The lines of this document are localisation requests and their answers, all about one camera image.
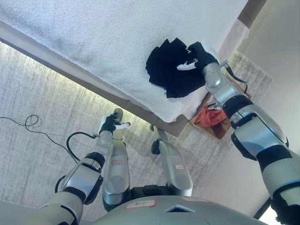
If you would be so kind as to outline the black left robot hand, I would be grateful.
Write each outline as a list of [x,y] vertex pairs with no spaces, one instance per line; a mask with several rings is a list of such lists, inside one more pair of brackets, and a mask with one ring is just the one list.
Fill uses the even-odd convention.
[[131,126],[129,122],[122,123],[123,114],[120,112],[114,112],[113,114],[103,117],[101,120],[99,134],[103,131],[109,131],[113,133],[115,130],[126,129]]

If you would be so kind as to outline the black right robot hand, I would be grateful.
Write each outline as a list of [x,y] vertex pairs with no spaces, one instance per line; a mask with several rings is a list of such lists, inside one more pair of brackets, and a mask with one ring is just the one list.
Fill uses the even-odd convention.
[[206,66],[216,63],[219,66],[217,58],[207,52],[200,42],[195,42],[187,47],[188,54],[193,56],[192,60],[178,65],[178,71],[188,71],[193,69],[204,69]]

